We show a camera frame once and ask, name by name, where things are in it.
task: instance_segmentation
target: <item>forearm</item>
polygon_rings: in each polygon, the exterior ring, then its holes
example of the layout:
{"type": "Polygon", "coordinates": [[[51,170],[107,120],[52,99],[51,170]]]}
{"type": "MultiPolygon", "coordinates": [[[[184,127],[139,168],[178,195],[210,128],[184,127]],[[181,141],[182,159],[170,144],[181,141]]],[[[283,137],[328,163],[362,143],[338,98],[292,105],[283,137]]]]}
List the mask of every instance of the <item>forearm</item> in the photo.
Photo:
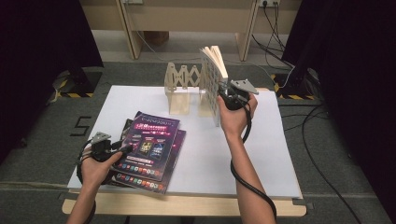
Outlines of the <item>forearm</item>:
{"type": "MultiPolygon", "coordinates": [[[[235,171],[251,186],[265,192],[245,150],[241,137],[226,135],[226,138],[231,151],[235,171]]],[[[239,210],[243,222],[245,224],[275,223],[271,206],[264,199],[250,189],[244,187],[238,181],[235,180],[235,183],[239,210]]]]}
{"type": "Polygon", "coordinates": [[[67,223],[84,223],[87,220],[93,208],[98,189],[96,186],[82,186],[67,223]]]}

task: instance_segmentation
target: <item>black and yellow hazard tape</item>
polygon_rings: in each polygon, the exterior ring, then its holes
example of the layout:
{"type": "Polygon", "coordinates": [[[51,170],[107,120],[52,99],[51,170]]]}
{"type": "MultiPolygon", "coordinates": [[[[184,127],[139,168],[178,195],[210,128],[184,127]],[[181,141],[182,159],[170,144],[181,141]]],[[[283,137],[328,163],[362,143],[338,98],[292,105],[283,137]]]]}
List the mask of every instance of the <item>black and yellow hazard tape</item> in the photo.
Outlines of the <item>black and yellow hazard tape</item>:
{"type": "Polygon", "coordinates": [[[291,99],[291,100],[314,100],[314,96],[311,94],[290,94],[282,91],[282,88],[279,87],[278,83],[275,82],[276,75],[271,75],[271,79],[274,81],[274,90],[276,93],[276,97],[280,99],[291,99]]]}
{"type": "Polygon", "coordinates": [[[58,97],[69,97],[69,98],[82,98],[82,97],[93,97],[93,92],[64,92],[62,91],[63,87],[66,86],[68,80],[65,80],[61,83],[59,87],[58,97]]]}
{"type": "Polygon", "coordinates": [[[93,93],[58,92],[58,97],[69,97],[69,98],[93,97],[93,93]]]}

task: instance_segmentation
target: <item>magazine cover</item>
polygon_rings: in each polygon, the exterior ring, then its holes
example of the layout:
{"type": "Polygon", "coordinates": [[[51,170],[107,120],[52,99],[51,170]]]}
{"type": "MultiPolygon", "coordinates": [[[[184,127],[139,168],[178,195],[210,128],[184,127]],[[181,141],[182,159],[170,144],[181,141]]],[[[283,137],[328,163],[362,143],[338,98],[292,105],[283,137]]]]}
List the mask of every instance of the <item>magazine cover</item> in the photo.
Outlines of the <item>magazine cover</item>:
{"type": "Polygon", "coordinates": [[[133,146],[133,150],[112,170],[161,181],[179,123],[177,119],[138,112],[129,130],[123,133],[126,135],[122,146],[133,146]]]}
{"type": "Polygon", "coordinates": [[[125,173],[116,173],[115,175],[113,175],[112,181],[115,182],[116,186],[133,187],[165,194],[171,180],[172,173],[175,169],[177,157],[180,152],[181,146],[183,145],[185,136],[185,131],[177,131],[177,135],[174,144],[172,145],[171,153],[169,155],[169,160],[163,173],[162,181],[155,181],[135,175],[127,175],[125,173]]]}

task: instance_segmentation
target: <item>white table surface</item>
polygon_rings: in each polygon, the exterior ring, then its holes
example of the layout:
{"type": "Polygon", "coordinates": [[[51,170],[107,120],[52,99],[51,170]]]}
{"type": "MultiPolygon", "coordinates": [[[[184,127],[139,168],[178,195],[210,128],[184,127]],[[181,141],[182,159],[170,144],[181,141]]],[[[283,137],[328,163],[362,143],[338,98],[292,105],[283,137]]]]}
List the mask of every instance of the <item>white table surface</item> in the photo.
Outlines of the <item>white table surface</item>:
{"type": "MultiPolygon", "coordinates": [[[[235,195],[235,180],[230,171],[231,155],[222,129],[215,126],[212,118],[198,116],[198,89],[189,88],[188,92],[190,113],[170,115],[163,87],[112,86],[90,138],[96,132],[102,132],[112,135],[112,142],[118,141],[125,120],[132,119],[137,111],[180,119],[179,128],[187,131],[187,135],[166,194],[235,195]]],[[[286,144],[276,95],[272,91],[260,91],[256,98],[259,105],[245,143],[247,153],[268,196],[299,198],[301,192],[286,144]]],[[[76,170],[67,187],[81,188],[76,170]]],[[[114,186],[102,186],[100,190],[136,192],[136,189],[114,186]]]]}

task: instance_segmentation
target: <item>left hand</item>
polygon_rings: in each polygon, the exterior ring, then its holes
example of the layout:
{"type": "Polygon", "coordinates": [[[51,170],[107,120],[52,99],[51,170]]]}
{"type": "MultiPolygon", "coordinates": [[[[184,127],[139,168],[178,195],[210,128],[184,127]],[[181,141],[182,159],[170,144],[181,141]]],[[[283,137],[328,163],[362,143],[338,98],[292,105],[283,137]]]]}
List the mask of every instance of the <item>left hand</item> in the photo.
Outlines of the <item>left hand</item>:
{"type": "Polygon", "coordinates": [[[85,159],[81,165],[83,185],[99,188],[105,180],[111,165],[119,160],[121,156],[122,152],[117,152],[103,162],[96,161],[93,158],[85,159]]]}

